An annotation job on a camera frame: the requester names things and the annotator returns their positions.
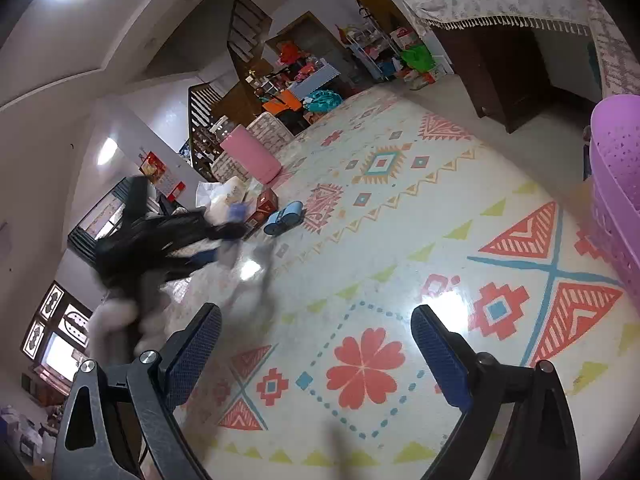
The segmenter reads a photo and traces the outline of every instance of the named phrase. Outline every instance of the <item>ceiling light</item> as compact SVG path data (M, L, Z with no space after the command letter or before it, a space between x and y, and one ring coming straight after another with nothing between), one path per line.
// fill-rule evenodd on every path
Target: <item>ceiling light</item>
M100 150L100 155L98 155L98 166L102 166L103 164L109 162L117 149L118 145L115 140L111 139L111 137L105 140L104 145Z

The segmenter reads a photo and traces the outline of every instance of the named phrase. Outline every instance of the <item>red flower pattern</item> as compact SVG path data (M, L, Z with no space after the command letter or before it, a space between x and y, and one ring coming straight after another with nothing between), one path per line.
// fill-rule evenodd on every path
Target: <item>red flower pattern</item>
M321 146L328 146L334 140L340 139L340 135L342 134L342 130L335 130L330 136L328 136L321 144Z
M398 389L396 380L382 370L393 370L404 363L402 343L393 341L382 346L385 337L384 328L367 328L360 347L353 337L346 337L342 346L335 349L335 356L346 366L334 366L327 371L326 387L329 390L344 387L338 398L342 408L357 410L364 402L365 393L376 404L382 404L386 394Z

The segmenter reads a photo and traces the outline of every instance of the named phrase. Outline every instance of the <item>pink container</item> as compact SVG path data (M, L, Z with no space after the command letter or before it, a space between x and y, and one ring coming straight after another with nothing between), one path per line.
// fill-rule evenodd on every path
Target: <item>pink container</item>
M280 173L282 164L242 125L236 126L220 146L261 184Z
M594 241L640 310L640 96L599 102L591 135Z

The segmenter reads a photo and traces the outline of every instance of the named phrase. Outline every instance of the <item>white bag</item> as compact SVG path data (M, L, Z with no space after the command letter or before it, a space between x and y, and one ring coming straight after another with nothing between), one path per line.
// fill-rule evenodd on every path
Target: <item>white bag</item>
M245 188L242 181L233 176L224 184L200 182L196 190L196 207L206 207L204 218L211 224L223 224L228 219L229 206L242 202Z

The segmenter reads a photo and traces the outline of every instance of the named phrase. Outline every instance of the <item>pink basket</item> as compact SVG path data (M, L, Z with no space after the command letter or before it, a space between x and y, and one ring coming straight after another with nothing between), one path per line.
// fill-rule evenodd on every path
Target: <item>pink basket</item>
M640 96L599 102L591 134L594 241L640 310Z

